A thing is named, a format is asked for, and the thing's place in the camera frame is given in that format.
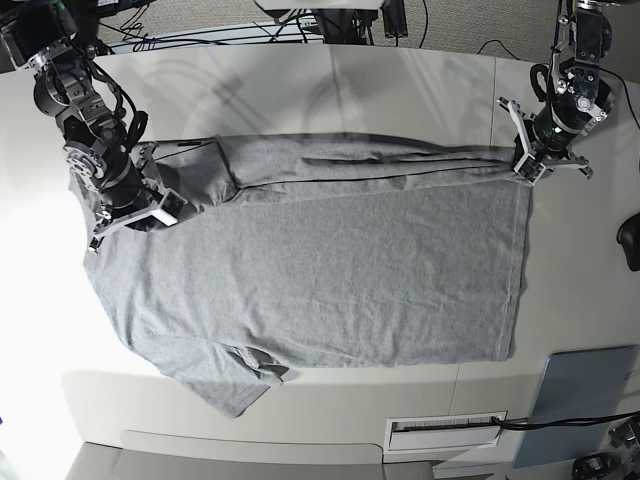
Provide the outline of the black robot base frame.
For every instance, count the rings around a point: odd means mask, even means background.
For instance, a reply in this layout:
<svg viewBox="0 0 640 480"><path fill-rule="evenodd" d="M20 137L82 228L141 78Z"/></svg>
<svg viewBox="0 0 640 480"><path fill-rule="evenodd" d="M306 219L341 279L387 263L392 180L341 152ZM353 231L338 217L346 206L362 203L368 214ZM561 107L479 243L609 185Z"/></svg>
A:
<svg viewBox="0 0 640 480"><path fill-rule="evenodd" d="M425 44L429 7L419 26L406 1L100 1L124 11L97 21L110 54L195 46Z"/></svg>

